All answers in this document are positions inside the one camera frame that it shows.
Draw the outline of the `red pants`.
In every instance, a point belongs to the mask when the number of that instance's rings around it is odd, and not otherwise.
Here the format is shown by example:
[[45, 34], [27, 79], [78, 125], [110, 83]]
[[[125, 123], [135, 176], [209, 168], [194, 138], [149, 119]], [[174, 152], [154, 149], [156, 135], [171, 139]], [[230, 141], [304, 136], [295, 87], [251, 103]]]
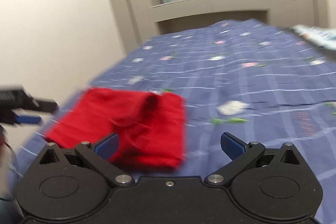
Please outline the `red pants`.
[[185, 119], [183, 98], [171, 92], [90, 88], [45, 139], [73, 148], [116, 133], [119, 145], [109, 162], [133, 170], [174, 170], [183, 162]]

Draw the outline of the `blue checked floral quilt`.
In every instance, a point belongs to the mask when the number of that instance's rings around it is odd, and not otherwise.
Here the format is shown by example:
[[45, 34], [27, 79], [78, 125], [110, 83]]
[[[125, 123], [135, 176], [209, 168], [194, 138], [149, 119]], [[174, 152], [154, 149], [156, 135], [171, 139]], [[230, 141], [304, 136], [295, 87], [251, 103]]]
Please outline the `blue checked floral quilt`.
[[184, 98], [187, 149], [177, 176], [228, 163], [225, 131], [270, 148], [294, 143], [323, 188], [317, 219], [335, 223], [335, 63], [324, 50], [258, 20], [226, 20], [152, 38], [91, 86]]

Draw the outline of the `floral pillow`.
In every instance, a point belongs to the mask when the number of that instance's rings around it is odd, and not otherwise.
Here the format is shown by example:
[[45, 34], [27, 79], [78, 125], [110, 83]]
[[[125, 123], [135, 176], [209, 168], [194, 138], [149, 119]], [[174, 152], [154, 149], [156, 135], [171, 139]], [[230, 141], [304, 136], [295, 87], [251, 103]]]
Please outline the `floral pillow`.
[[310, 27], [302, 24], [290, 28], [294, 33], [310, 41], [314, 45], [329, 50], [336, 50], [335, 28]]

